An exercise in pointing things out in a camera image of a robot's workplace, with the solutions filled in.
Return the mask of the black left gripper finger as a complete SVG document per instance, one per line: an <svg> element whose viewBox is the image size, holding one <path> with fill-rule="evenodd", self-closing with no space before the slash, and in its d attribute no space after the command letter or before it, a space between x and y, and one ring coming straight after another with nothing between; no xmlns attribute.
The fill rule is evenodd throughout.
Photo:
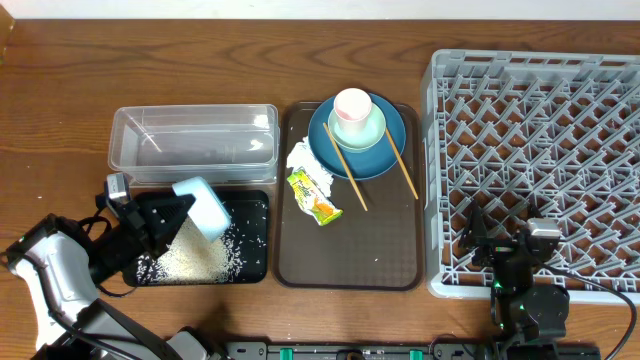
<svg viewBox="0 0 640 360"><path fill-rule="evenodd" d="M151 235L177 232L194 205L194 195L175 195L168 192L147 192L135 197L142 218Z"/></svg>
<svg viewBox="0 0 640 360"><path fill-rule="evenodd" d="M149 231L149 255L157 259L166 253L175 238L174 230L151 229Z"/></svg>

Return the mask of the white tissue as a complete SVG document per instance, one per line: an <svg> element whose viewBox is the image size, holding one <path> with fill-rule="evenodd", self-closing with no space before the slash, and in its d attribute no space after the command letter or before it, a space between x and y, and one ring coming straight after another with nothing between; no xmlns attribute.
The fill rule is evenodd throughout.
<svg viewBox="0 0 640 360"><path fill-rule="evenodd" d="M334 177L312 153L308 137L303 137L301 141L294 145L287 156L286 167L291 168L293 171L303 169L325 197L329 198L331 196Z"/></svg>

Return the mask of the wooden chopstick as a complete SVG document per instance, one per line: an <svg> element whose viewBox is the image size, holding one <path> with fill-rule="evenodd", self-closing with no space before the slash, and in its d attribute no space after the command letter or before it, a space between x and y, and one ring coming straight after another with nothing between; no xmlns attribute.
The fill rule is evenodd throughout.
<svg viewBox="0 0 640 360"><path fill-rule="evenodd" d="M397 163L400 166L400 169L401 169L401 171L402 171L402 173L404 175L404 178L405 178L405 180L406 180L406 182L407 182L407 184L409 186L409 189L411 190L412 195L414 196L414 198L416 200L419 200L419 195L418 195L418 192L416 191L416 188L414 186L412 178L411 178L411 176L410 176L410 174L409 174L409 172L408 172L408 170L407 170L407 168L405 166L405 163L404 163L404 161L402 159L402 156L401 156L400 152L398 151L398 148L396 147L394 139L393 139L393 137L392 137L392 135L391 135L391 133L390 133L388 128L385 128L385 134L386 134L386 138L387 138L387 140L388 140L388 142L389 142L389 144L391 146L391 149L392 149L392 151L393 151L393 153L394 153L394 155L396 157Z"/></svg>
<svg viewBox="0 0 640 360"><path fill-rule="evenodd" d="M356 181L355 181L355 179L354 179L354 177L353 177L353 175L351 173L351 170L350 170L348 164L346 163L346 161L345 161L345 159L343 157L343 154L342 154L342 152L340 150L340 147L338 146L338 144L335 141L333 135L331 134L331 131L330 131L329 126L328 126L328 123L323 123L323 128L324 128L324 130L325 130L325 132L326 132L326 134L327 134L327 136L328 136L328 138L329 138L329 140L330 140L330 142L331 142L331 144L332 144L332 146L334 148L334 151L336 152L336 155L339 158L339 161L340 161L340 163L341 163L341 165L342 165L342 167L343 167L343 169L344 169L344 171L345 171L345 173L347 175L347 178L349 179L349 182L350 182L354 192L356 193L356 196L358 197L358 199L360 201L360 204L361 204L362 208L364 209L365 212L368 212L368 206L367 206L367 204L366 204L366 202L364 200L364 197L362 196L361 191L360 191L360 189L359 189L359 187L358 187L358 185L357 185L357 183L356 183Z"/></svg>

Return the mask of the yellow green snack wrapper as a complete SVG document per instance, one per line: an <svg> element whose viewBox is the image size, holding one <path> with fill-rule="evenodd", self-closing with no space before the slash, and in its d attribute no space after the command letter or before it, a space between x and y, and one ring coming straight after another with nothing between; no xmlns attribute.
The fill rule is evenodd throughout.
<svg viewBox="0 0 640 360"><path fill-rule="evenodd" d="M287 177L287 182L299 208L312 216L319 226L325 226L342 216L343 211L334 206L303 168L293 171Z"/></svg>

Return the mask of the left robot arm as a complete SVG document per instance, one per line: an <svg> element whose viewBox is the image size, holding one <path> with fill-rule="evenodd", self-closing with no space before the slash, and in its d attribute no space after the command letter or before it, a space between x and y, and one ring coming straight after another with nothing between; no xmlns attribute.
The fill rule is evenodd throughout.
<svg viewBox="0 0 640 360"><path fill-rule="evenodd" d="M188 217L192 195L97 197L118 220L96 240L100 214L71 220L55 214L2 252L7 269L29 288L38 323L39 359L207 359L211 352L184 328L165 340L101 299L101 284L142 255L158 258Z"/></svg>

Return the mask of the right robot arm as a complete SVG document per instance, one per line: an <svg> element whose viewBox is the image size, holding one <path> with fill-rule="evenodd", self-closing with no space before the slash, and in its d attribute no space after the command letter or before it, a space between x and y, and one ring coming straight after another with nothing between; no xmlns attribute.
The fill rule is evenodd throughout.
<svg viewBox="0 0 640 360"><path fill-rule="evenodd" d="M534 271L556 250L561 237L557 223L532 207L524 226L508 238L491 236L482 211L470 204L470 216L459 246L473 253L472 264L493 270L491 317L501 329L476 351L477 359L557 359L555 340L566 335L568 291L536 284Z"/></svg>

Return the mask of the light blue bowl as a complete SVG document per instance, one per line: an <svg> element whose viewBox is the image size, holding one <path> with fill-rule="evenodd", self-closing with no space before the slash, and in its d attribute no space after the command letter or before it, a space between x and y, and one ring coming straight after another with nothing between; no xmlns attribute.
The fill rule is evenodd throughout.
<svg viewBox="0 0 640 360"><path fill-rule="evenodd" d="M188 214L209 242L215 242L231 225L228 211L204 178L196 176L174 183L172 189L178 196L194 196L195 202Z"/></svg>

